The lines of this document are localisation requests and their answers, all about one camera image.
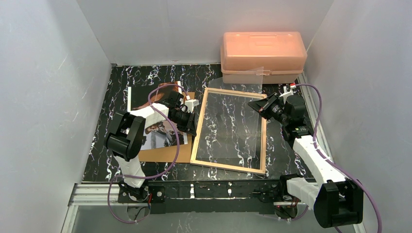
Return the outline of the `printed photo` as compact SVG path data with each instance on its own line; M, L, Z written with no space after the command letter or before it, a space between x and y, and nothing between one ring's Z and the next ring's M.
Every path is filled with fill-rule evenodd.
M149 107L148 96L153 103L162 102L171 91L182 93L182 89L177 86L167 86L161 88L154 93L152 90L164 83L149 85L149 86L130 86L127 88L127 111L135 112L139 109ZM163 119L160 122L149 125L145 128L144 134L146 142L142 145L142 150L151 150L164 147L176 146L177 144L185 145L188 143L186 133L178 132L177 134L172 129L171 124Z

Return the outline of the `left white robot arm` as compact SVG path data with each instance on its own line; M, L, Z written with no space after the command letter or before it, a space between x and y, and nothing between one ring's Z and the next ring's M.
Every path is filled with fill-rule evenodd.
M139 153L146 143L149 129L175 139L177 146L170 167L177 161L180 152L180 134L196 136L194 108L199 101L188 93L170 91L164 98L148 98L147 106L131 112L115 113L104 145L120 165L123 181L119 184L127 194L136 200L149 197L145 182L156 178L144 174Z

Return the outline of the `picture frame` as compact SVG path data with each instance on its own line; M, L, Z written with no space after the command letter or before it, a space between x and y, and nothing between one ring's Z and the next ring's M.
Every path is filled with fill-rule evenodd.
M266 119L248 103L265 94L206 88L190 163L265 174Z

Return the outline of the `brown backing board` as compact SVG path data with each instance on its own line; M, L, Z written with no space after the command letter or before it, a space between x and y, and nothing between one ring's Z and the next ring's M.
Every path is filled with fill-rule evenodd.
M158 112L154 111L152 107L150 106L145 107L143 109L139 109L135 112L131 112L131 114L145 118L144 130L149 125L160 122L161 120L165 119ZM173 122L170 124L172 128L177 127L176 124ZM179 147L179 154L178 154L176 162L177 163L188 163L190 161L190 153L191 153L191 145L189 145L189 141L191 140L191 135L187 134L187 136L188 136L188 143L185 145L177 144L176 146L151 149L151 150L140 149L140 152L138 153L139 160L141 162L171 163L175 158L177 147Z

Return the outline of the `clear acrylic sheet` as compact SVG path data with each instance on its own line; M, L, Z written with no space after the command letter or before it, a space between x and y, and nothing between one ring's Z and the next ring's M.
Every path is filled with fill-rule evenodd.
M208 83L208 88L224 92L205 94L206 106L201 117L201 132L197 136L199 145L196 159L215 163L222 163L224 159L238 159L235 164L240 166L244 165L246 160L259 156L261 119L258 113L248 106L248 102L255 101L255 98L235 96L229 94L229 91L260 94L262 85L225 83L223 76Z

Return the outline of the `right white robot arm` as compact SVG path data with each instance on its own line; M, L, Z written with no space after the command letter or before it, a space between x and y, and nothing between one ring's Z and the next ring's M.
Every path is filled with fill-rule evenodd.
M302 201L314 211L323 228L360 224L363 220L363 190L358 182L343 175L322 157L315 145L314 132L305 123L305 101L301 96L274 93L248 105L264 119L274 119L282 126L282 135L310 170L317 184L297 174L282 175L275 188L275 198L286 196Z

